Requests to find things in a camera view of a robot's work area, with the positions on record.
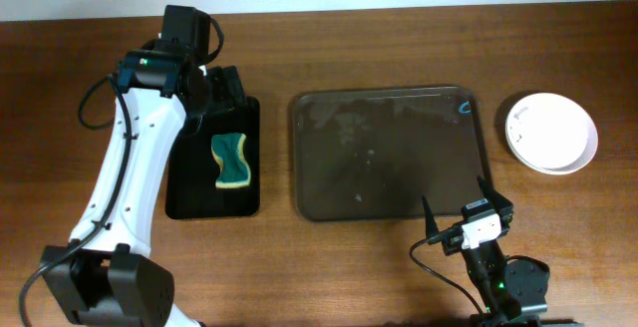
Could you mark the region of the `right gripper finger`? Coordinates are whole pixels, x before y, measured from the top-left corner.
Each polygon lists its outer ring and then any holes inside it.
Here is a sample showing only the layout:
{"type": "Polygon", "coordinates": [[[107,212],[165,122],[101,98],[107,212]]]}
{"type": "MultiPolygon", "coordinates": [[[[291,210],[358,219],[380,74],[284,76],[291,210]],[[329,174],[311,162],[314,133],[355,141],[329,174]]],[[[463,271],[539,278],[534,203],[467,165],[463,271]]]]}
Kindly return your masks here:
{"type": "Polygon", "coordinates": [[[425,212],[426,243],[429,245],[444,242],[449,244],[460,244],[462,241],[462,223],[460,221],[455,222],[452,226],[440,231],[432,209],[424,195],[422,196],[422,204],[425,212]]]}
{"type": "Polygon", "coordinates": [[[483,177],[478,176],[478,186],[483,196],[497,212],[512,212],[512,202],[497,192],[483,177]]]}

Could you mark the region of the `green yellow sponge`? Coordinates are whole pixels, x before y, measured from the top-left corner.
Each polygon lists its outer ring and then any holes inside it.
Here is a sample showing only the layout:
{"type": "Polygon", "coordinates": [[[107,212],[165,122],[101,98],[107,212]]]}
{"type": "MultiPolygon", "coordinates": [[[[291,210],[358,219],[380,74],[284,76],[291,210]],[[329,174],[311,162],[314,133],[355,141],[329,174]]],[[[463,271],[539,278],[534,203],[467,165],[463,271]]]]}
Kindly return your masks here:
{"type": "Polygon", "coordinates": [[[239,189],[249,187],[251,168],[245,157],[246,134],[229,133],[211,138],[211,153],[219,167],[215,181],[218,189],[239,189]]]}

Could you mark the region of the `pink plate with stain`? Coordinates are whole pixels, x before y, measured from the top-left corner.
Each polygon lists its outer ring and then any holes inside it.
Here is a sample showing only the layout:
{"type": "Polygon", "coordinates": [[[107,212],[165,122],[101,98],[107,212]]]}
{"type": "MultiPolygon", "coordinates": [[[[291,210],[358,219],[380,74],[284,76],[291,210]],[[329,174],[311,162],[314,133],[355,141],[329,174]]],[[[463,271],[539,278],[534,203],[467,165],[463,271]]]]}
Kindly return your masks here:
{"type": "Polygon", "coordinates": [[[565,175],[587,166],[599,138],[589,114],[574,101],[536,93],[517,101],[505,118],[504,135],[524,165],[541,173],[565,175]]]}

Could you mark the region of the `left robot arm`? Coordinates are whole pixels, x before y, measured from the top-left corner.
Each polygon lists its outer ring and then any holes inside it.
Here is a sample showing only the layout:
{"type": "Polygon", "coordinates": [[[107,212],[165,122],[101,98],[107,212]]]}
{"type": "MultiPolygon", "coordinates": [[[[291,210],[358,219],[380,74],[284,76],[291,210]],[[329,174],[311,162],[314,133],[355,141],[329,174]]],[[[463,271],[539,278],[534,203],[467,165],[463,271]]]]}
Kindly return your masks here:
{"type": "Polygon", "coordinates": [[[214,65],[223,43],[208,14],[169,5],[158,37],[106,77],[116,114],[95,189],[68,243],[47,246],[35,272],[71,323],[192,324],[175,304],[172,274],[150,258],[151,231],[163,170],[184,127],[247,104],[235,69],[214,65]]]}

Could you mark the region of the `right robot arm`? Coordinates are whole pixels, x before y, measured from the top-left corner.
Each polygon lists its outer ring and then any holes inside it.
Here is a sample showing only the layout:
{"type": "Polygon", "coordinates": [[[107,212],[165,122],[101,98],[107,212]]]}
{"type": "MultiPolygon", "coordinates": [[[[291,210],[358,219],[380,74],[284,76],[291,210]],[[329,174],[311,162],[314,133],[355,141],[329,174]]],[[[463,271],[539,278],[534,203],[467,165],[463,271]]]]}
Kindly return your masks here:
{"type": "Polygon", "coordinates": [[[548,309],[545,295],[550,268],[538,259],[501,251],[497,240],[510,230],[513,203],[482,177],[478,178],[478,187],[482,199],[463,206],[463,219],[444,230],[438,229],[428,201],[423,198],[426,237],[411,246],[409,255],[413,256],[424,244],[439,244],[444,255],[459,253],[463,257],[482,303],[441,273],[417,259],[413,261],[469,299],[477,310],[470,317],[473,326],[541,326],[540,315],[548,309]]]}

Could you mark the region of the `black rectangular tray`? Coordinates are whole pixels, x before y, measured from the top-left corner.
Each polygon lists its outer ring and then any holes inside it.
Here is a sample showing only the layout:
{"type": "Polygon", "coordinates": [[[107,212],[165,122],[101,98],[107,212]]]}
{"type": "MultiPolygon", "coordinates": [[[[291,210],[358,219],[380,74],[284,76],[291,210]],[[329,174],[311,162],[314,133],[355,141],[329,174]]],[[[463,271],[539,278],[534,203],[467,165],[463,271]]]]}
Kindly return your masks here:
{"type": "Polygon", "coordinates": [[[260,204],[260,105],[248,96],[245,109],[186,121],[168,161],[165,213],[172,219],[249,216],[260,204]],[[229,133],[246,134],[245,157],[251,168],[249,187],[218,189],[219,167],[211,153],[211,138],[229,133]]]}

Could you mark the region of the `dark brown serving tray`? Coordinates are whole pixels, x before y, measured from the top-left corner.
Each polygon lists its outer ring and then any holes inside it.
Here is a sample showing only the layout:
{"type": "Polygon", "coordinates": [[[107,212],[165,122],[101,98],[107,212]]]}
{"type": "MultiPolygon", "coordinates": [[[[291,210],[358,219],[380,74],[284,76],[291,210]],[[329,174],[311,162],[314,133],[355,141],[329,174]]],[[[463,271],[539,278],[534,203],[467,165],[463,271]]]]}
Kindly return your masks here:
{"type": "Polygon", "coordinates": [[[316,92],[291,106],[295,207],[313,222],[454,216],[490,181],[479,108],[456,86],[316,92]]]}

